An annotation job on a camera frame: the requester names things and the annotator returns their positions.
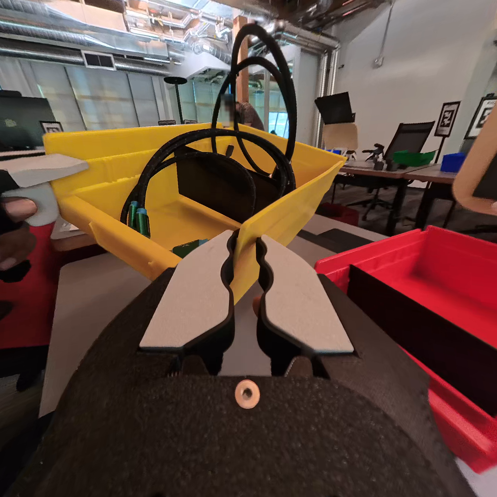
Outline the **wooden side desk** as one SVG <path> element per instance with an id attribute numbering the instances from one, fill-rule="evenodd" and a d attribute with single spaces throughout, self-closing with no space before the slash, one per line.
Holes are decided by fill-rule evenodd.
<path id="1" fill-rule="evenodd" d="M 386 167 L 375 169 L 371 162 L 352 162 L 344 165 L 333 181 L 332 199 L 334 199 L 336 185 L 338 184 L 359 186 L 371 190 L 396 187 L 396 193 L 390 204 L 388 221 L 384 231 L 385 235 L 390 237 L 394 235 L 397 223 L 401 220 L 401 208 L 405 200 L 407 187 L 413 181 L 425 182 L 427 186 L 414 218 L 414 227 L 424 229 L 435 200 L 447 200 L 451 202 L 451 206 L 443 223 L 443 227 L 446 228 L 457 204 L 452 194 L 452 184 L 455 177 L 455 172 L 442 171 L 440 164 L 389 171 Z"/>

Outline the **black monitor screen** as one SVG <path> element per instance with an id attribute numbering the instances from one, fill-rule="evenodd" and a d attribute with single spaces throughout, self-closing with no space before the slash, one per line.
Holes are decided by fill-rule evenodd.
<path id="1" fill-rule="evenodd" d="M 1 90 L 1 151 L 43 147 L 41 122 L 55 121 L 49 101 L 25 97 L 18 91 Z"/>

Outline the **yellow plastic bin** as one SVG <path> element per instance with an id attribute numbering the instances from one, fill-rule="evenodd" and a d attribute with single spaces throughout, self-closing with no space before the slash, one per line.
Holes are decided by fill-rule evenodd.
<path id="1" fill-rule="evenodd" d="M 259 275 L 256 239 L 266 234 L 287 246 L 311 220 L 346 159 L 297 142 L 291 161 L 295 191 L 243 224 L 181 194 L 177 167 L 171 165 L 153 177 L 147 189 L 151 238 L 121 223 L 125 200 L 152 155 L 176 136 L 203 129 L 211 131 L 209 124 L 123 128 L 49 134 L 44 142 L 47 155 L 88 164 L 87 170 L 52 182 L 62 218 L 150 281 L 179 263 L 174 246 L 239 229 L 231 283 L 237 303 Z"/>

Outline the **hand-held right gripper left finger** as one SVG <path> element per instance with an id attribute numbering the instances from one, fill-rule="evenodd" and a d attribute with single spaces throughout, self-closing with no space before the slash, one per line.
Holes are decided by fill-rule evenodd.
<path id="1" fill-rule="evenodd" d="M 140 341 L 142 352 L 202 359 L 218 375 L 235 337 L 233 253 L 236 231 L 226 230 L 190 252 L 170 281 Z"/>

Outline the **black floor lamp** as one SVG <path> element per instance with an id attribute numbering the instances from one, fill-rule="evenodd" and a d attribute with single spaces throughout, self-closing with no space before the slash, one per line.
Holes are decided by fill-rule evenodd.
<path id="1" fill-rule="evenodd" d="M 187 79 L 184 77 L 180 77 L 180 76 L 167 76 L 167 77 L 164 77 L 164 82 L 166 84 L 170 84 L 170 85 L 174 86 L 174 89 L 176 91 L 176 97 L 177 97 L 177 107 L 178 107 L 178 113 L 179 113 L 179 120 L 180 120 L 180 123 L 183 125 L 183 124 L 185 124 L 185 122 L 184 122 L 184 118 L 183 118 L 181 99 L 180 99 L 180 95 L 179 95 L 179 86 L 186 84 Z"/>

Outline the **black mesh office chair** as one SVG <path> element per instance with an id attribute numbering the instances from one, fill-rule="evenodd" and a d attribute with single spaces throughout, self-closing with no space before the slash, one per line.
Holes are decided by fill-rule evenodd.
<path id="1" fill-rule="evenodd" d="M 375 143 L 373 149 L 369 152 L 370 158 L 367 161 L 373 163 L 373 169 L 376 170 L 379 162 L 383 163 L 383 172 L 389 172 L 388 166 L 398 165 L 393 162 L 393 154 L 397 151 L 421 152 L 429 134 L 432 131 L 434 122 L 422 123 L 401 123 L 399 124 L 394 138 L 388 147 L 380 143 Z M 400 177 L 369 177 L 366 182 L 368 188 L 376 190 L 374 204 L 376 204 L 379 190 L 381 188 L 395 187 L 396 193 L 394 199 L 389 204 L 389 216 L 385 229 L 385 234 L 391 236 L 394 234 L 395 227 L 400 220 L 401 207 L 405 200 L 407 188 L 412 180 L 407 179 L 406 172 L 410 167 L 398 165 L 396 172 L 400 172 Z"/>

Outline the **red plastic bin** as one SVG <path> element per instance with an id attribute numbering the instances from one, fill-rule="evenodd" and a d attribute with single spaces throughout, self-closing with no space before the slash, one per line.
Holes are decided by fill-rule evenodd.
<path id="1" fill-rule="evenodd" d="M 429 226 L 319 260 L 315 270 L 346 294 L 350 265 L 496 348 L 496 244 Z M 475 473 L 494 468 L 496 417 L 404 351 L 430 376 L 429 403 L 449 449 Z"/>

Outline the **light wooden chair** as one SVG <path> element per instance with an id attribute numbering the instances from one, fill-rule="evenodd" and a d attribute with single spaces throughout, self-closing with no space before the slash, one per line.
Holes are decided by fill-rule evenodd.
<path id="1" fill-rule="evenodd" d="M 327 151 L 358 149 L 358 128 L 354 122 L 326 124 L 323 126 L 322 138 Z"/>

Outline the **wooden support post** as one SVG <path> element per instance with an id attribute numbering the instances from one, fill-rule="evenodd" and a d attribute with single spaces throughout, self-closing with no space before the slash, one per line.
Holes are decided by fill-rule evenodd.
<path id="1" fill-rule="evenodd" d="M 233 19 L 233 38 L 239 35 L 241 28 L 247 25 L 247 17 L 238 15 Z M 238 53 L 238 63 L 243 61 L 248 56 L 248 44 L 247 39 L 244 39 L 239 47 Z M 249 71 L 248 69 L 243 69 L 239 72 L 237 76 L 236 83 L 237 100 L 241 103 L 249 103 Z"/>

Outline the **red floor crate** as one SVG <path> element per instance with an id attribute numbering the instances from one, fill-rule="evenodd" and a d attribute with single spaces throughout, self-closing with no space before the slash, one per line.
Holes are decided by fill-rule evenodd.
<path id="1" fill-rule="evenodd" d="M 359 212 L 357 210 L 331 202 L 321 203 L 315 214 L 355 227 L 359 223 Z"/>

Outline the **framed marker sign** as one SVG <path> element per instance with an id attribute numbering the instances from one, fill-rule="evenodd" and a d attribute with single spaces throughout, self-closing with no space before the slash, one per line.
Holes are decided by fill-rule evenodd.
<path id="1" fill-rule="evenodd" d="M 438 122 L 434 130 L 434 136 L 448 138 L 451 135 L 460 104 L 460 101 L 443 103 Z"/>
<path id="2" fill-rule="evenodd" d="M 465 133 L 464 140 L 473 140 L 478 137 L 495 104 L 495 93 L 489 93 L 481 98 Z"/>

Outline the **blue plastic bin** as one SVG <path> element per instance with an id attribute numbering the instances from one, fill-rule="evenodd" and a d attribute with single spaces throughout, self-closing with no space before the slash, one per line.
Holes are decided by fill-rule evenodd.
<path id="1" fill-rule="evenodd" d="M 440 171 L 454 174 L 458 173 L 465 161 L 465 158 L 466 154 L 463 152 L 445 154 L 440 165 Z"/>

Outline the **black studio light panel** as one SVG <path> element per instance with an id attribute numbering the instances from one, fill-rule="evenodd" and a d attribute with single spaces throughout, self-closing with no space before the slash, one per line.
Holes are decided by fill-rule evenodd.
<path id="1" fill-rule="evenodd" d="M 349 93 L 341 92 L 314 100 L 324 125 L 354 123 Z"/>

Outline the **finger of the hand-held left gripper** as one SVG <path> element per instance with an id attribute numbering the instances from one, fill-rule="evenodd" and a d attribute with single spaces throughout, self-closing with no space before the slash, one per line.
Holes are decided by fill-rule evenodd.
<path id="1" fill-rule="evenodd" d="M 86 171 L 86 161 L 61 154 L 25 156 L 1 161 L 17 187 L 32 187 Z"/>

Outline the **green plastic tray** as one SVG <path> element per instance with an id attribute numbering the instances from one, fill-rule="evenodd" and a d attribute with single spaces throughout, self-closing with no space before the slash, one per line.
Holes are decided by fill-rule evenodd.
<path id="1" fill-rule="evenodd" d="M 397 151 L 393 154 L 393 162 L 398 165 L 404 165 L 407 167 L 419 167 L 423 165 L 430 165 L 436 151 L 432 152 L 409 152 L 409 151 Z"/>

